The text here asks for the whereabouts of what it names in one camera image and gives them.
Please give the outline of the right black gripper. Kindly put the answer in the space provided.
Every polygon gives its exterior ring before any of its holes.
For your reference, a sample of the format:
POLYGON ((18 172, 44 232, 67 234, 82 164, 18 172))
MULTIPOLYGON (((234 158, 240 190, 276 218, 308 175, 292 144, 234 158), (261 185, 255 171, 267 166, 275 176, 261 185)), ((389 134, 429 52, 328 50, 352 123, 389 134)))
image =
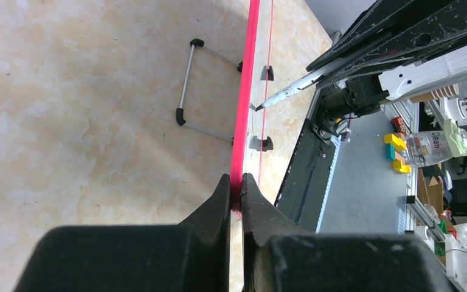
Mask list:
POLYGON ((340 40, 306 67, 316 88, 432 60, 467 46, 467 1, 376 1, 340 40))

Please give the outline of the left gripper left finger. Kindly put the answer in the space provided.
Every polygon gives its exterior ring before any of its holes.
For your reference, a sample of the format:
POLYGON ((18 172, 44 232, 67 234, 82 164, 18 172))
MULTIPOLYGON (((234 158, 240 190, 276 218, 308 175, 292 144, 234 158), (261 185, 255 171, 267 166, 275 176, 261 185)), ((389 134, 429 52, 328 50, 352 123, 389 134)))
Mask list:
POLYGON ((62 226, 35 246, 16 291, 227 291, 230 178, 178 224, 62 226))

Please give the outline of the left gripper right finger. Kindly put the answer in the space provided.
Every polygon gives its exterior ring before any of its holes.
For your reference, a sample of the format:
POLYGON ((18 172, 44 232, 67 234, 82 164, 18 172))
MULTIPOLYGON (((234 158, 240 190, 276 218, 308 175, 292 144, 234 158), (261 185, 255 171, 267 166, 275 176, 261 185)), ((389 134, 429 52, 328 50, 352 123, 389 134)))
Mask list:
POLYGON ((243 175, 244 291, 453 291, 413 235, 313 234, 277 210, 243 175))

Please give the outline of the pink framed whiteboard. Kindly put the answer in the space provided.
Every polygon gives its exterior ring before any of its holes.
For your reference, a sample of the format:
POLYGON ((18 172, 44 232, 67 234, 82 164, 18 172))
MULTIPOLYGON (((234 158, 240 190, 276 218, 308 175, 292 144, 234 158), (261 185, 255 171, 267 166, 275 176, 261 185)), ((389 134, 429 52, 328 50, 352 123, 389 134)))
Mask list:
POLYGON ((252 212, 268 204, 259 188, 263 152, 249 149, 249 143, 253 136, 265 139, 266 113, 255 109, 270 96, 271 81, 260 77, 263 66, 272 65, 273 19, 273 1, 250 2, 230 167, 231 204, 241 216, 243 230, 244 291, 256 287, 258 246, 251 230, 252 212))

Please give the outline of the black white marker pen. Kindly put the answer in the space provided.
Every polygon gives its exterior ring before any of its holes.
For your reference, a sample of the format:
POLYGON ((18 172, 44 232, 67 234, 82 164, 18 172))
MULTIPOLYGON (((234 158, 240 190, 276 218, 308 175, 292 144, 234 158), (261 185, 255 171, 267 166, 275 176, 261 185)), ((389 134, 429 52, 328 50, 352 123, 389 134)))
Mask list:
POLYGON ((336 58, 335 60, 326 64, 325 66, 322 66, 321 68, 316 69, 310 72, 309 74, 297 79, 296 81, 289 84, 287 87, 279 90, 278 92, 270 96, 267 100, 265 100, 263 103, 257 106, 255 111, 260 111, 264 108, 268 108, 277 103, 280 103, 285 99, 300 93, 306 88, 315 85, 316 83, 324 79, 328 74, 332 73, 335 69, 340 68, 341 65, 344 63, 344 58, 336 58))

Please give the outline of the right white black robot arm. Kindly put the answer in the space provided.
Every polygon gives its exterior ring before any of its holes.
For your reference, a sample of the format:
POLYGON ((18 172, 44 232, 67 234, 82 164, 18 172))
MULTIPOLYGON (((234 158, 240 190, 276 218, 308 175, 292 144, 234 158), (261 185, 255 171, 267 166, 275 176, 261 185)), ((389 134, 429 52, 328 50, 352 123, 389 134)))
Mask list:
POLYGON ((316 92, 305 128, 327 140, 338 118, 467 71, 467 1, 376 1, 307 71, 316 92))

